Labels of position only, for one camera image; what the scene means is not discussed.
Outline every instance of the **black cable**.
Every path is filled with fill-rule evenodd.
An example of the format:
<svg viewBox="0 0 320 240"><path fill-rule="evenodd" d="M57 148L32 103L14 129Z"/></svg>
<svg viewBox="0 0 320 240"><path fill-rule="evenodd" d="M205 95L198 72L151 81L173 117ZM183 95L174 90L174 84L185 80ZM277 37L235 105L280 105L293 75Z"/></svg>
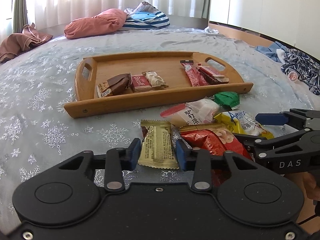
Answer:
<svg viewBox="0 0 320 240"><path fill-rule="evenodd" d="M301 221L300 223L298 223L298 225L301 226L302 224L308 222L309 220L311 220L311 219L313 219L313 218L315 218L315 217L317 217L317 216L318 216L318 215L314 214L313 216L311 216L311 217L309 217L309 218Z"/></svg>

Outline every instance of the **green snack wrapper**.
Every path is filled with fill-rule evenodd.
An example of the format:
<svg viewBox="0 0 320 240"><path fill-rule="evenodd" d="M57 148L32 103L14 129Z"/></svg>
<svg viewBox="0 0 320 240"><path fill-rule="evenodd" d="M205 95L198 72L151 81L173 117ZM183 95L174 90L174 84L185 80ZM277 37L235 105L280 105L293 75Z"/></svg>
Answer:
<svg viewBox="0 0 320 240"><path fill-rule="evenodd" d="M239 108L240 98L236 92L220 92L210 98L222 107L230 107L235 110Z"/></svg>

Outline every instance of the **pink pillow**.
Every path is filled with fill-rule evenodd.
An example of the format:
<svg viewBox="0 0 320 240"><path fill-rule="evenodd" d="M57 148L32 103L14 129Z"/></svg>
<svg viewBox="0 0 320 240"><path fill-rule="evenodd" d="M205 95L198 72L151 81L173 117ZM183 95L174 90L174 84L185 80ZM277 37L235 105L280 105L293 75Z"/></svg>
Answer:
<svg viewBox="0 0 320 240"><path fill-rule="evenodd" d="M80 18L72 21L64 28L67 39L103 35L119 30L125 22L127 14L120 9L109 9L92 18Z"/></svg>

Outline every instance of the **striped pillow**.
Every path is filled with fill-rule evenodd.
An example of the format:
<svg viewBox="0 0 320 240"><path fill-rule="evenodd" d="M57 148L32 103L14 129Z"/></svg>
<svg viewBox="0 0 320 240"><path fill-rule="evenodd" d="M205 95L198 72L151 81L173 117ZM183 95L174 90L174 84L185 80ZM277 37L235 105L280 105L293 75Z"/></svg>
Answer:
<svg viewBox="0 0 320 240"><path fill-rule="evenodd" d="M124 25L119 29L119 31L162 29L169 25L169 18L163 12L144 12L143 14L135 13L125 20Z"/></svg>

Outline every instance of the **bed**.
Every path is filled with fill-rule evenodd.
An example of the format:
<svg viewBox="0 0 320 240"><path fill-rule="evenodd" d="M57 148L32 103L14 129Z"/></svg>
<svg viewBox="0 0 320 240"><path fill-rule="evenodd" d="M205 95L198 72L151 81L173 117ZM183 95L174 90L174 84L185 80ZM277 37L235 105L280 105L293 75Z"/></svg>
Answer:
<svg viewBox="0 0 320 240"><path fill-rule="evenodd" d="M75 70L83 57L164 50L199 51L231 64L245 81L254 82L250 93L241 95L241 109L252 116L290 107L320 110L319 97L302 82L289 81L280 63L221 34L169 27L76 40L57 37L0 65L0 231L8 233L19 224L11 198L21 182L85 149L102 154L126 147L135 137L142 138L140 119L160 119L160 112L169 108L72 119L63 105L75 100ZM291 132L287 127L268 129L275 136ZM179 137L177 131L173 137ZM96 172L98 186L103 186L103 172ZM138 165L123 176L128 186L132 181L190 182L192 172Z"/></svg>

